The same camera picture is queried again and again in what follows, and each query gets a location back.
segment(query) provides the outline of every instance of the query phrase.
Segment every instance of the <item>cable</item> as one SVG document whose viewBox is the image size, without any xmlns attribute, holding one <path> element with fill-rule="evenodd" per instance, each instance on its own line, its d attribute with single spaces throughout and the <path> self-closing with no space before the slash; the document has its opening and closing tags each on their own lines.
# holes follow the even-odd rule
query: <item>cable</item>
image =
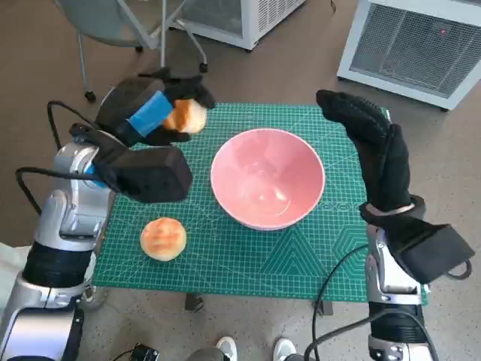
<svg viewBox="0 0 481 361">
<path fill-rule="evenodd" d="M 99 179 L 91 174 L 75 174 L 75 173 L 61 173 L 59 171 L 51 171 L 49 169 L 44 169 L 44 168 L 37 168 L 37 167 L 22 167 L 18 168 L 15 171 L 15 177 L 17 178 L 17 183 L 20 187 L 20 189 L 23 191 L 25 194 L 25 197 L 29 200 L 30 204 L 32 207 L 35 209 L 38 215 L 42 213 L 42 210 L 40 206 L 38 205 L 37 201 L 35 200 L 35 197 L 32 195 L 32 192 L 30 192 L 29 188 L 25 185 L 25 182 L 23 181 L 23 174 L 24 173 L 34 173 L 34 174 L 42 174 L 42 175 L 47 175 L 49 177 L 57 177 L 57 178 L 63 178 L 63 179 L 78 179 L 79 181 L 99 181 Z"/>
<path fill-rule="evenodd" d="M 125 352 L 122 352 L 120 355 L 116 356 L 115 359 L 113 359 L 112 361 L 117 361 L 120 357 L 122 357 L 123 355 L 126 355 L 127 353 L 129 352 L 132 352 L 133 350 L 135 350 L 134 348 L 131 348 L 130 350 L 127 350 Z"/>
<path fill-rule="evenodd" d="M 317 348 L 317 346 L 319 346 L 321 343 L 323 343 L 323 342 L 325 342 L 325 341 L 327 341 L 327 340 L 329 340 L 333 337 L 339 336 L 342 333 L 352 331 L 353 329 L 357 329 L 358 327 L 361 327 L 361 326 L 364 326 L 368 323 L 379 320 L 380 318 L 385 317 L 389 314 L 402 314 L 404 316 L 407 316 L 407 317 L 411 318 L 411 320 L 416 322 L 419 329 L 421 329 L 422 333 L 426 337 L 426 340 L 428 342 L 429 350 L 431 352 L 431 356 L 433 358 L 433 361 L 439 361 L 439 356 L 437 355 L 437 351 L 436 351 L 436 348 L 434 347 L 434 343 L 433 343 L 433 341 L 431 340 L 431 337 L 428 334 L 428 330 L 426 330 L 426 328 L 421 324 L 421 322 L 414 315 L 410 314 L 409 312 L 401 311 L 401 310 L 384 310 L 384 311 L 378 312 L 377 314 L 374 314 L 372 316 L 366 317 L 363 320 L 351 323 L 350 325 L 347 325 L 347 326 L 341 327 L 339 329 L 335 329 L 334 331 L 326 333 L 325 335 L 316 339 L 313 343 L 311 343 L 307 347 L 306 352 L 304 352 L 304 361 L 309 361 L 310 353 L 313 351 L 313 349 Z"/>
<path fill-rule="evenodd" d="M 368 248 L 367 244 L 363 244 L 360 247 L 354 248 L 348 254 L 346 254 L 339 263 L 332 269 L 329 276 L 325 279 L 324 283 L 321 286 L 319 294 L 317 295 L 316 304 L 314 305 L 314 314 L 313 314 L 313 324 L 312 324 L 312 333 L 313 333 L 313 342 L 316 340 L 316 318 L 317 318 L 317 310 L 319 310 L 319 306 L 321 305 L 322 296 L 324 296 L 325 291 L 327 290 L 327 286 L 331 279 L 333 278 L 336 271 L 346 262 L 353 254 L 358 253 L 360 250 L 364 250 Z M 314 348 L 314 353 L 316 355 L 316 361 L 320 361 L 319 353 L 317 351 L 317 347 Z"/>
<path fill-rule="evenodd" d="M 73 109 L 69 105 L 66 105 L 66 103 L 61 102 L 60 100 L 50 100 L 47 103 L 47 117 L 48 117 L 48 123 L 50 124 L 50 129 L 52 129 L 53 140 L 55 141 L 55 145 L 57 147 L 57 150 L 60 150 L 60 148 L 62 148 L 62 144 L 60 143 L 59 131 L 57 130 L 57 127 L 55 125 L 55 120 L 53 119 L 53 107 L 55 105 L 58 106 L 58 107 L 62 107 L 64 109 L 67 109 L 68 111 L 77 115 L 81 120 L 83 120 L 85 123 L 89 124 L 91 127 L 95 128 L 95 129 L 98 128 L 97 125 L 94 124 L 94 122 L 92 122 L 87 117 L 83 116 L 79 111 Z"/>
<path fill-rule="evenodd" d="M 446 277 L 448 277 L 450 280 L 454 280 L 454 281 L 467 280 L 471 276 L 471 273 L 473 273 L 473 265 L 471 264 L 470 260 L 466 261 L 464 264 L 466 265 L 466 271 L 464 271 L 460 275 L 454 275 L 454 274 L 449 273 L 449 272 L 447 272 L 444 275 Z"/>
</svg>

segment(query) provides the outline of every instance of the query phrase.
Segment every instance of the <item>white sneaker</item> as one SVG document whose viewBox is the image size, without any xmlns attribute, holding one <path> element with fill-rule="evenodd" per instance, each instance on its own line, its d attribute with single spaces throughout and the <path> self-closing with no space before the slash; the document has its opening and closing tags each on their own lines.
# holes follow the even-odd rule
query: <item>white sneaker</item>
<svg viewBox="0 0 481 361">
<path fill-rule="evenodd" d="M 295 346 L 291 340 L 287 338 L 279 338 L 274 347 L 273 361 L 284 361 L 288 356 L 296 353 Z"/>
<path fill-rule="evenodd" d="M 232 337 L 222 337 L 216 347 L 221 350 L 231 361 L 237 361 L 237 346 Z"/>
</svg>

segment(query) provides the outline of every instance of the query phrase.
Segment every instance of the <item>bun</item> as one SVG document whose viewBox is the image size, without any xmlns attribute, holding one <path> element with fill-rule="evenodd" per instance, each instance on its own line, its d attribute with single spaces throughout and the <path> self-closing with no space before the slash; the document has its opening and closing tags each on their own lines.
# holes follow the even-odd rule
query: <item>bun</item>
<svg viewBox="0 0 481 361">
<path fill-rule="evenodd" d="M 207 109 L 194 99 L 178 99 L 173 111 L 162 122 L 166 129 L 182 133 L 199 133 L 207 122 Z"/>
<path fill-rule="evenodd" d="M 172 218 L 159 218 L 148 223 L 141 234 L 142 250 L 158 261 L 167 262 L 186 248 L 187 233 L 182 223 Z"/>
</svg>

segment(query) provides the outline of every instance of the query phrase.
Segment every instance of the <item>chair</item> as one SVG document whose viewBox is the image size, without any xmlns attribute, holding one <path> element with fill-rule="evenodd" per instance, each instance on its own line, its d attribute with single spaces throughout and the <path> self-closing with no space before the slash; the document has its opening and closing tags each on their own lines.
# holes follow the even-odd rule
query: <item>chair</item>
<svg viewBox="0 0 481 361">
<path fill-rule="evenodd" d="M 175 17 L 188 0 L 177 0 L 178 6 L 166 17 L 167 0 L 54 0 L 67 20 L 77 30 L 80 70 L 85 97 L 91 103 L 96 97 L 89 86 L 83 55 L 83 35 L 116 47 L 144 47 L 159 50 L 160 66 L 165 66 L 165 31 L 176 22 L 186 31 L 201 54 L 199 70 L 207 72 L 207 57 L 189 27 Z"/>
</svg>

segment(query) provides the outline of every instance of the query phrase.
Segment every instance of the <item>floor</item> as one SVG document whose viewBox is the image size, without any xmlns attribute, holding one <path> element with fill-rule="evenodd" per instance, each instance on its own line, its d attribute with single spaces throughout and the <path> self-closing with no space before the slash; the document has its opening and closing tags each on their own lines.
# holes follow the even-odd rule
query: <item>floor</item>
<svg viewBox="0 0 481 361">
<path fill-rule="evenodd" d="M 205 83 L 220 102 L 285 102 L 313 104 L 319 88 L 363 95 L 389 108 L 402 124 L 411 152 L 411 191 L 424 196 L 428 220 L 451 223 L 476 250 L 481 247 L 481 84 L 454 111 L 354 83 L 338 83 L 335 73 L 349 31 L 355 0 L 309 0 L 288 21 L 263 39 L 251 53 L 202 40 L 210 57 Z M 169 33 L 168 64 L 193 73 L 195 51 L 186 36 Z M 74 31 L 52 2 L 0 2 L 0 121 L 3 155 L 0 179 L 2 241 L 24 245 L 32 240 L 37 217 L 18 186 L 14 170 L 22 165 L 50 167 L 54 144 L 45 114 L 50 99 L 61 99 L 83 113 L 96 106 L 83 98 Z M 138 56 L 131 49 L 86 42 L 90 79 L 98 97 L 138 69 L 154 69 L 155 54 Z M 58 111 L 63 141 L 74 118 Z M 36 197 L 45 199 L 49 179 L 27 180 Z M 433 284 L 426 322 L 440 359 L 479 359 L 481 260 L 463 283 L 447 279 Z M 310 303 L 295 300 L 206 296 L 200 314 L 183 311 L 183 295 L 137 290 L 111 290 L 99 311 L 87 314 L 81 360 L 110 359 L 143 342 L 159 349 L 162 360 L 182 360 L 221 335 L 237 339 L 240 359 L 270 359 L 279 335 L 304 351 L 310 342 Z M 319 322 L 319 334 L 363 318 L 365 305 L 337 303 L 335 315 Z M 367 360 L 368 328 L 335 338 L 320 350 L 323 360 Z"/>
</svg>

